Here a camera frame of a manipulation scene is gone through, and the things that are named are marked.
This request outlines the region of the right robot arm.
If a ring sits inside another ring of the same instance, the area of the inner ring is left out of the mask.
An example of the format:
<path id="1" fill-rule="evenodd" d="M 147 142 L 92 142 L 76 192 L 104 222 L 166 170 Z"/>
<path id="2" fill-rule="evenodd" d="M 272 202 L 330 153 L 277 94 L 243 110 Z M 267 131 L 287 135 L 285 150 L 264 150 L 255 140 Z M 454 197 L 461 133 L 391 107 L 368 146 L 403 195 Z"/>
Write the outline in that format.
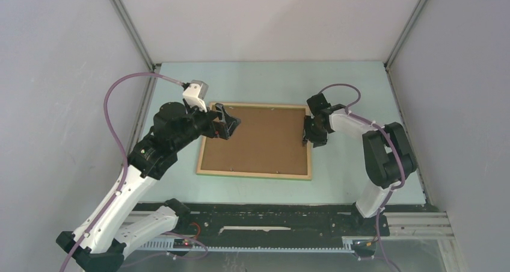
<path id="1" fill-rule="evenodd" d="M 362 143 L 369 180 L 355 203 L 358 213 L 351 216 L 349 225 L 353 232 L 364 235 L 373 228 L 373 217 L 383 210 L 391 193 L 402 188 L 417 169 L 404 127 L 398 122 L 381 126 L 342 104 L 330 104 L 323 93 L 308 98 L 307 106 L 311 114 L 304 118 L 304 144 L 324 146 L 329 134 L 334 132 L 342 132 Z"/>

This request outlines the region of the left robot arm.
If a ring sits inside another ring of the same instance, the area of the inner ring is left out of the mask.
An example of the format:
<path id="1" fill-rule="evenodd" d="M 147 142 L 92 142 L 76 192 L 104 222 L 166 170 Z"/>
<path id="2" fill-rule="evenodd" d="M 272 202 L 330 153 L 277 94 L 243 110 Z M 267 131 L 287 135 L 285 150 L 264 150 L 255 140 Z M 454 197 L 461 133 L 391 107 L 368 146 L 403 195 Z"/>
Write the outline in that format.
<path id="1" fill-rule="evenodd" d="M 57 237 L 57 244 L 68 254 L 65 263 L 74 259 L 84 271 L 118 271 L 134 250 L 152 238 L 186 232 L 190 210 L 176 199 L 127 227 L 122 224 L 140 198 L 176 163 L 179 151 L 201 136 L 228 140 L 240 124 L 223 104 L 211 110 L 186 103 L 163 104 L 101 204 L 81 226 Z"/>

